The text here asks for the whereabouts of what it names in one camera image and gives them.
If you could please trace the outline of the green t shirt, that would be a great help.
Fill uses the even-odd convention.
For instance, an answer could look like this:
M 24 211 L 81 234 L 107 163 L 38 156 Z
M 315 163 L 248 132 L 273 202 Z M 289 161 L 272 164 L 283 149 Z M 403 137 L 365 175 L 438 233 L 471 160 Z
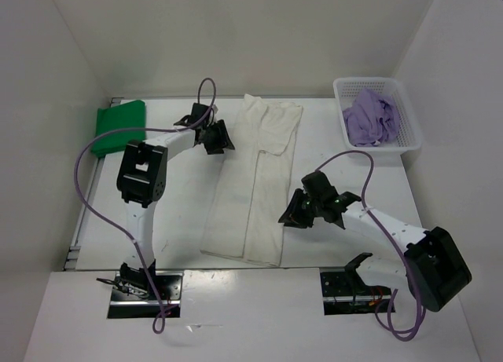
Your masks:
M 111 108 L 97 110 L 95 134 L 97 136 L 118 129 L 139 130 L 114 133 L 95 142 L 91 152 L 100 158 L 121 152 L 130 140 L 143 141 L 146 137 L 146 106 L 144 101 L 135 100 Z

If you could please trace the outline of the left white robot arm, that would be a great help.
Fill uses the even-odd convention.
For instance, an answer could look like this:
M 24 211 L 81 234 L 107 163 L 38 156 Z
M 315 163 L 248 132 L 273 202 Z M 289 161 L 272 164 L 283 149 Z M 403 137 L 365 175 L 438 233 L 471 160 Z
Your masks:
M 208 155 L 234 149 L 223 120 L 127 143 L 116 185 L 126 205 L 126 231 L 133 250 L 120 266 L 119 277 L 138 298 L 150 298 L 157 288 L 153 223 L 156 205 L 167 187 L 167 164 L 199 144 Z

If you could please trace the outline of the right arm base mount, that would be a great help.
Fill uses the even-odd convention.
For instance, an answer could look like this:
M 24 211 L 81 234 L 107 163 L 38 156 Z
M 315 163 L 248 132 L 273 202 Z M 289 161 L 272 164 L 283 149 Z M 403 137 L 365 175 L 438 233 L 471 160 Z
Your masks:
M 320 269 L 321 294 L 326 316 L 385 313 L 391 289 L 367 286 L 344 268 Z

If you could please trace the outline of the lavender t shirt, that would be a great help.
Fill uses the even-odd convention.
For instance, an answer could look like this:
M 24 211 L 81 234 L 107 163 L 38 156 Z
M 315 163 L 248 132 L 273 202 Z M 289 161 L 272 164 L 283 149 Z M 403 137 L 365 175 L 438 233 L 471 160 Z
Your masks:
M 352 105 L 343 110 L 348 140 L 355 147 L 377 147 L 398 137 L 401 119 L 395 102 L 377 92 L 362 89 Z

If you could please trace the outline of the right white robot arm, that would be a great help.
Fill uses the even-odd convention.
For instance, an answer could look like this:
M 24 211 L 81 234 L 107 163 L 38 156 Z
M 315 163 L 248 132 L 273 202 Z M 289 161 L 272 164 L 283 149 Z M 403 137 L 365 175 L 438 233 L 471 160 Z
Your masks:
M 438 312 L 472 281 L 461 252 L 445 229 L 408 225 L 365 207 L 352 192 L 320 197 L 298 188 L 278 221 L 286 227 L 307 229 L 317 218 L 357 240 L 373 241 L 398 253 L 397 261 L 362 252 L 348 262 L 344 281 L 354 294 L 375 286 L 408 289 L 426 310 Z

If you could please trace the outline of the white t shirt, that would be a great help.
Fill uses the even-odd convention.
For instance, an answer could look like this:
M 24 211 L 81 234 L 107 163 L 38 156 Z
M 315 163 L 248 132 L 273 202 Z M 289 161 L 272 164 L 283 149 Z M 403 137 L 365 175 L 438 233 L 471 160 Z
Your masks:
M 303 107 L 245 95 L 220 170 L 200 251 L 278 267 L 296 135 Z

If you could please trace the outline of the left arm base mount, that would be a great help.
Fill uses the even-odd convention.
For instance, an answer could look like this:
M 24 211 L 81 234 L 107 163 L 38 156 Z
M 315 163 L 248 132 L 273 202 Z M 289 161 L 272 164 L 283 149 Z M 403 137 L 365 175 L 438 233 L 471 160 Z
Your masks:
M 182 297 L 181 272 L 159 272 L 154 283 L 159 291 L 163 306 L 167 310 L 166 318 L 179 318 Z M 125 283 L 116 274 L 114 280 L 101 279 L 112 286 L 108 305 L 108 319 L 154 319 L 160 313 L 160 307 L 152 289 L 141 289 Z

